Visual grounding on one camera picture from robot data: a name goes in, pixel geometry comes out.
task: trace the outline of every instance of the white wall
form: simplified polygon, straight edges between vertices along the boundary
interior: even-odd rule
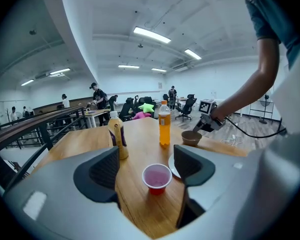
[[[89,70],[98,82],[98,64],[92,41],[93,0],[62,0],[73,37]]]
[[[13,106],[20,113],[23,112],[24,106],[29,111],[32,110],[29,88],[20,86],[13,79],[2,77],[0,78],[0,125],[8,123],[7,109],[10,115]]]
[[[62,94],[65,94],[68,100],[90,97],[93,92],[89,90],[89,86],[94,81],[84,74],[79,74],[69,81],[59,77],[49,77],[48,80],[31,86],[31,105],[33,108],[37,108],[62,102]]]
[[[128,97],[139,98],[150,96],[153,99],[162,100],[167,93],[165,76],[153,72],[126,71],[99,71],[100,88],[106,92],[108,98],[117,94],[117,102],[125,103]]]
[[[270,89],[271,92],[285,78],[287,72],[285,65],[286,60],[282,60],[274,86]],[[215,63],[168,74],[166,76],[166,86],[170,88],[174,85],[179,97],[187,97],[188,94],[195,94],[198,101],[202,99],[224,100],[234,94],[252,73],[256,71],[257,67],[257,59],[241,62]],[[243,108],[242,112],[249,114],[249,107]],[[264,110],[264,107],[259,102],[253,103],[252,108]],[[266,111],[271,110],[270,106],[266,108]],[[261,117],[263,116],[263,112],[251,111],[251,115]],[[266,113],[265,116],[270,118],[271,114]],[[275,120],[280,120],[281,118],[276,107],[273,109],[272,118]]]
[[[72,56],[97,81],[90,0],[44,0],[44,3]]]
[[[117,94],[118,103],[124,103],[128,97],[151,96],[161,100],[163,93],[167,91],[164,76],[157,73],[131,72],[131,71],[101,71],[99,72],[99,86],[107,94],[108,99]],[[94,79],[86,75],[77,75],[70,81],[58,77],[51,77],[43,83],[33,85],[30,88],[30,100],[33,108],[61,102],[62,94],[67,95],[69,100],[92,97],[93,91],[89,86]]]

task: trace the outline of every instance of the desk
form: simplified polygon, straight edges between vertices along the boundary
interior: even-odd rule
[[[184,106],[186,105],[186,102],[185,101],[178,101],[177,104],[180,104],[180,109],[183,109]]]
[[[100,115],[103,115],[105,113],[108,113],[110,111],[110,109],[98,109],[98,110],[95,110],[94,113],[84,113],[85,117],[87,118],[87,124],[88,124],[88,127],[89,128],[94,128],[94,127],[97,127],[96,125],[96,120],[95,120],[95,117],[97,116],[100,116]]]
[[[151,117],[123,123],[129,157],[120,161],[115,191],[123,214],[151,238],[163,237],[176,231],[177,219],[184,194],[182,181],[173,178],[162,195],[148,194],[142,172],[150,164],[168,166],[174,144],[182,144],[182,129],[172,125],[170,145],[159,144],[159,122]],[[112,147],[107,126],[68,132],[35,167],[34,172],[47,163],[84,152]],[[233,156],[247,152],[219,141],[202,137],[198,148]]]

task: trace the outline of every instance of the orange juice bottle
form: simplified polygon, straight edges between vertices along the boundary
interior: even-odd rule
[[[170,123],[170,108],[167,106],[167,101],[163,100],[159,109],[160,144],[163,146],[170,144]]]

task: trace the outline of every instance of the red plastic cup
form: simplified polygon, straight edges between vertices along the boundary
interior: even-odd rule
[[[160,163],[147,166],[142,173],[142,181],[149,188],[152,195],[160,195],[165,192],[166,186],[171,180],[171,170]]]

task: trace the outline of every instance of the black cap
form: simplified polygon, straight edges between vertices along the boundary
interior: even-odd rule
[[[90,86],[90,88],[89,89],[92,89],[94,86],[96,86],[97,84],[95,83],[95,82],[93,82],[92,84],[91,84],[91,86]]]

